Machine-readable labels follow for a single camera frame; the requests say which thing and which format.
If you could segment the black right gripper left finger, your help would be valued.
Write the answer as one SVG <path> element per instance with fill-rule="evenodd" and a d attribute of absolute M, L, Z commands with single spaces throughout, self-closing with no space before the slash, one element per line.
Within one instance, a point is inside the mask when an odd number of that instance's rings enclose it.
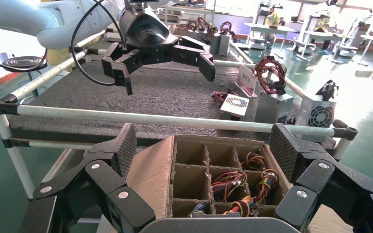
<path fill-rule="evenodd" d="M 68 233 L 94 207 L 117 232 L 140 232 L 155 212 L 126 182 L 135 153 L 136 131 L 127 123 L 116 138 L 93 145 L 78 165 L 34 191 L 20 232 Z"/>

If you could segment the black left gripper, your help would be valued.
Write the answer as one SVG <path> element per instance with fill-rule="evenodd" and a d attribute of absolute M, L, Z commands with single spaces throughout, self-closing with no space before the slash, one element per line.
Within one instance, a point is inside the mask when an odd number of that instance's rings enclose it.
<path fill-rule="evenodd" d="M 178 40 L 151 9 L 122 10 L 119 28 L 127 49 L 122 43 L 112 43 L 101 62 L 104 75 L 114 80 L 112 85 L 125 87 L 128 96 L 133 94 L 129 75 L 142 64 L 174 61 L 197 67 L 209 82 L 214 81 L 216 67 L 210 46 L 189 36 Z"/>

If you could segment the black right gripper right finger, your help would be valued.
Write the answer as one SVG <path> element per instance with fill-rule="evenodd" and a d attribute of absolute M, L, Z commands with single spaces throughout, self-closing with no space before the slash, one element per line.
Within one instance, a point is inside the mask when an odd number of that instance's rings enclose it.
<path fill-rule="evenodd" d="M 292 184 L 276 216 L 304 232 L 318 208 L 331 208 L 355 233 L 373 233 L 373 179 L 340 164 L 321 145 L 272 126 L 270 151 Z"/>

